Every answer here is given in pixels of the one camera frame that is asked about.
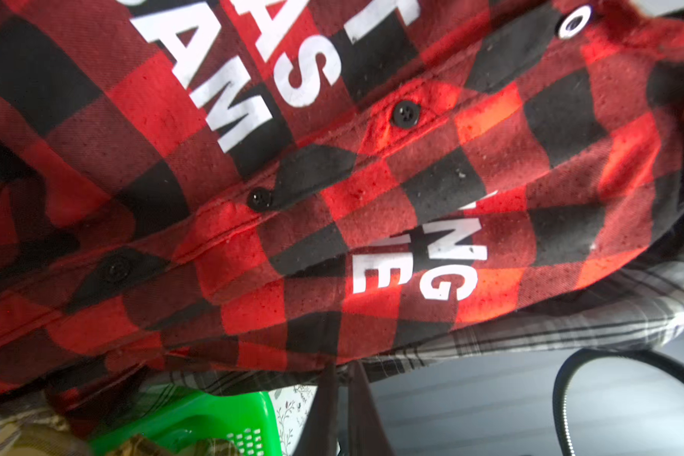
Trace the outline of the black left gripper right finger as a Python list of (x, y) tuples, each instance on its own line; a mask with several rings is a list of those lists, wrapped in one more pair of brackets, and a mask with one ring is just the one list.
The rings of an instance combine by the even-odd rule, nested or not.
[(349, 368), (348, 433), (351, 456), (395, 456), (378, 414), (366, 372), (359, 361)]

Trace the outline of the yellow plaid long-sleeve shirt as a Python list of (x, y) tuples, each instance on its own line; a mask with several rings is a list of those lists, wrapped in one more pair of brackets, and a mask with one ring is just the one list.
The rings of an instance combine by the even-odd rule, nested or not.
[[(0, 455), (98, 455), (68, 431), (68, 423), (48, 410), (0, 418)], [(135, 435), (105, 455), (241, 455), (223, 439), (206, 439), (173, 453), (142, 435)]]

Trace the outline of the red black plaid shirt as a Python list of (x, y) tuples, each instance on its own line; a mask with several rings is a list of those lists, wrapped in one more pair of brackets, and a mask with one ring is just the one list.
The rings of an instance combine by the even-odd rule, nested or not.
[(0, 400), (378, 355), (683, 212), (684, 13), (0, 1)]

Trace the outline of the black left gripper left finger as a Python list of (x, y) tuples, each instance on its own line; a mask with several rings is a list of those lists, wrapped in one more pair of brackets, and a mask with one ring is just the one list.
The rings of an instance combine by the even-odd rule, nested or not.
[(294, 456), (335, 456), (337, 454), (338, 378), (336, 365), (321, 374), (317, 392), (300, 435)]

